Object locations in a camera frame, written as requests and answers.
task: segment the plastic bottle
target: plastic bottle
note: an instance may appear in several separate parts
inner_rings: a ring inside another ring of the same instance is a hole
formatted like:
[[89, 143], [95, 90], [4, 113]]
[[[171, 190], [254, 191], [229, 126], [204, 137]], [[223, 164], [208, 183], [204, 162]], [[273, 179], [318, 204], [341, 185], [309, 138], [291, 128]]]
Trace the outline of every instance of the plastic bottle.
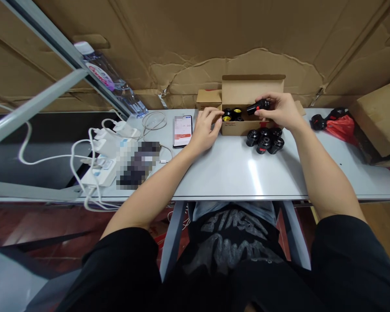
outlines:
[[146, 106], [134, 94], [129, 85], [118, 76], [104, 54], [94, 51], [86, 41], [77, 42], [74, 46], [84, 56], [84, 64], [120, 102], [127, 106], [136, 118], [142, 118], [148, 113]]

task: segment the wooden floor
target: wooden floor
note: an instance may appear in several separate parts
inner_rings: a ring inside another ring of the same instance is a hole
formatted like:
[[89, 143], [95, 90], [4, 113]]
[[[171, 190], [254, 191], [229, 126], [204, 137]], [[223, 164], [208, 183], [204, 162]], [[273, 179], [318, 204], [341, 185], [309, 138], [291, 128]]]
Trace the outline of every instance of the wooden floor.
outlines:
[[372, 231], [390, 256], [390, 202], [361, 204], [361, 209]]

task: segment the phone screen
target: phone screen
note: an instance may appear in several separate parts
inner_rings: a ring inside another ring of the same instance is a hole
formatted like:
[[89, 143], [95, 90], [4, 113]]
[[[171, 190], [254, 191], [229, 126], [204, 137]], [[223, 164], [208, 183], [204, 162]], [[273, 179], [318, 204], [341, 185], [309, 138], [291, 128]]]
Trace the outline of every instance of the phone screen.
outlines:
[[173, 148], [185, 147], [192, 138], [192, 116], [176, 116], [173, 125]]

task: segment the cable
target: cable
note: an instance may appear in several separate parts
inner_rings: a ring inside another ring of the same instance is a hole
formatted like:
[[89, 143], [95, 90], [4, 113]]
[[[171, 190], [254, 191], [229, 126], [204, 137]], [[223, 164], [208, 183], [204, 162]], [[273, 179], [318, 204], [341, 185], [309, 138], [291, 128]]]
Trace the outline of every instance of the cable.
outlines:
[[[117, 114], [117, 116], [118, 116], [121, 120], [124, 121], [124, 119], [121, 118], [120, 114], [119, 114], [116, 110], [111, 109], [111, 110], [109, 110], [109, 111], [115, 112], [115, 113]], [[162, 118], [162, 120], [161, 120], [160, 122], [158, 122], [154, 127], [151, 127], [151, 128], [150, 128], [150, 127], [147, 125], [148, 118], [149, 118], [150, 116], [153, 116], [154, 114], [160, 114], [160, 115], [163, 116], [163, 118]], [[112, 121], [114, 124], [116, 124], [117, 122], [114, 121], [114, 120], [112, 120], [112, 119], [109, 119], [109, 118], [104, 119], [104, 120], [101, 122], [102, 128], [105, 129], [106, 131], [108, 131], [109, 133], [114, 134], [114, 135], [116, 135], [116, 136], [118, 136], [118, 137], [126, 138], [126, 139], [136, 139], [137, 141], [138, 141], [139, 139], [142, 138], [143, 141], [145, 141], [145, 142], [146, 142], [146, 139], [145, 139], [146, 134], [148, 134], [150, 131], [159, 130], [159, 129], [161, 129], [161, 128], [164, 128], [164, 127], [167, 125], [167, 123], [168, 123], [168, 120], [167, 120], [166, 115], [165, 115], [164, 113], [158, 112], [158, 111], [151, 112], [151, 113], [148, 113], [147, 115], [145, 115], [145, 116], [143, 117], [143, 119], [142, 119], [143, 132], [142, 132], [142, 134], [141, 134], [140, 136], [121, 136], [121, 135], [115, 133], [114, 131], [112, 131], [111, 129], [105, 127], [104, 124], [105, 124], [105, 122], [108, 121], [108, 120]], [[170, 148], [168, 148], [167, 146], [161, 145], [161, 144], [160, 144], [160, 147], [164, 147], [165, 149], [169, 150], [171, 157], [172, 157], [172, 158], [174, 157], [173, 151], [172, 151]]]
[[[5, 109], [5, 110], [8, 110], [8, 111], [14, 111], [14, 109], [12, 108], [9, 108], [7, 106], [4, 106], [4, 105], [1, 105], [0, 104], [0, 107]], [[25, 122], [25, 124], [27, 125], [27, 133], [26, 133], [26, 137], [22, 143], [22, 145], [20, 146], [20, 149], [19, 149], [19, 153], [17, 155], [17, 157], [19, 158], [19, 161], [25, 165], [36, 165], [38, 163], [42, 163], [46, 160], [51, 160], [51, 159], [55, 159], [55, 158], [60, 158], [60, 157], [70, 157], [70, 155], [59, 155], [59, 156], [52, 156], [52, 157], [48, 157], [48, 158], [44, 158], [44, 159], [41, 159], [41, 160], [37, 160], [35, 162], [27, 162], [24, 158], [23, 158], [23, 154], [25, 152], [25, 149], [26, 149], [26, 146], [27, 144], [29, 143], [29, 140], [30, 140], [30, 136], [32, 135], [32, 125], [30, 122]], [[74, 155], [74, 157], [79, 157], [79, 158], [88, 158], [88, 159], [91, 159], [90, 157], [87, 157], [87, 156], [80, 156], [80, 155]]]
[[102, 198], [101, 198], [101, 190], [100, 190], [100, 186], [99, 186], [99, 184], [98, 184], [97, 177], [94, 176], [94, 174], [92, 174], [92, 169], [94, 168], [94, 163], [95, 163], [95, 146], [94, 146], [94, 141], [93, 141], [93, 138], [92, 138], [92, 130], [94, 130], [94, 128], [88, 129], [88, 137], [89, 137], [89, 141], [90, 141], [90, 143], [91, 143], [91, 149], [92, 149], [92, 157], [91, 157], [90, 170], [91, 170], [91, 175], [92, 175], [92, 177], [94, 178], [95, 185], [97, 186], [98, 202], [99, 202], [101, 205], [108, 205], [108, 206], [113, 206], [113, 207], [116, 207], [116, 208], [120, 208], [120, 206], [113, 205], [113, 204], [109, 204], [109, 203], [104, 203], [104, 202], [102, 201]]
[[[69, 159], [69, 166], [70, 166], [70, 168], [71, 168], [72, 174], [74, 175], [75, 179], [78, 181], [78, 184], [79, 184], [79, 186], [81, 187], [82, 191], [84, 192], [84, 194], [87, 195], [87, 196], [85, 197], [85, 200], [87, 201], [87, 206], [85, 206], [85, 201], [84, 201], [84, 207], [85, 207], [85, 209], [90, 210], [90, 211], [98, 211], [98, 212], [105, 212], [105, 211], [117, 210], [117, 208], [107, 208], [107, 207], [103, 206], [102, 204], [100, 204], [99, 202], [96, 202], [95, 200], [93, 200], [93, 199], [91, 198], [92, 192], [94, 191], [94, 190], [93, 190], [93, 187], [91, 187], [91, 188], [90, 188], [90, 191], [87, 192], [86, 189], [85, 189], [85, 187], [84, 187], [84, 185], [83, 185], [82, 182], [81, 182], [81, 179], [79, 178], [77, 172], [75, 171], [75, 168], [74, 168], [75, 147], [76, 147], [79, 143], [81, 143], [81, 142], [90, 142], [90, 143], [91, 143], [91, 147], [92, 147], [92, 149], [93, 149], [93, 158], [95, 157], [95, 150], [94, 150], [94, 148], [93, 148], [92, 140], [89, 140], [89, 139], [79, 140], [79, 141], [75, 142], [75, 143], [72, 145], [72, 147], [71, 147], [71, 155], [70, 155], [71, 157], [70, 157], [70, 159]], [[96, 205], [98, 205], [99, 207], [101, 207], [103, 210], [96, 210], [96, 209], [90, 208], [90, 207], [88, 206], [88, 201], [89, 201], [90, 199], [91, 199], [91, 201], [92, 201], [93, 203], [95, 203]]]
[[[169, 223], [170, 223], [169, 215], [170, 215], [171, 213], [173, 213], [173, 210], [170, 211], [170, 212], [168, 213], [168, 221], [169, 221]], [[189, 225], [189, 223], [190, 223], [190, 220], [189, 220], [189, 211], [188, 211], [188, 209], [185, 210], [185, 214], [188, 214], [188, 217], [187, 217], [187, 219], [186, 219], [185, 221], [183, 221], [183, 228], [182, 228], [182, 231], [183, 231], [183, 230]]]
[[120, 116], [120, 114], [118, 113], [118, 111], [116, 111], [114, 108], [110, 109], [109, 111], [113, 111], [114, 113], [116, 113], [116, 115], [118, 116], [119, 119], [121, 119], [122, 121], [125, 121], [125, 120]]

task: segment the pink label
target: pink label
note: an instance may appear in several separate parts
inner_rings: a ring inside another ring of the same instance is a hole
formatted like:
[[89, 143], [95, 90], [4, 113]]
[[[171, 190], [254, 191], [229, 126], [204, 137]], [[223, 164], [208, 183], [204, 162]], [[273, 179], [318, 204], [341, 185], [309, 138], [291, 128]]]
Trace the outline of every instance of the pink label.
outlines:
[[114, 91], [114, 82], [104, 70], [91, 63], [85, 63], [85, 65], [92, 71], [94, 75], [96, 75], [98, 79], [101, 80], [101, 82], [107, 87], [108, 90]]

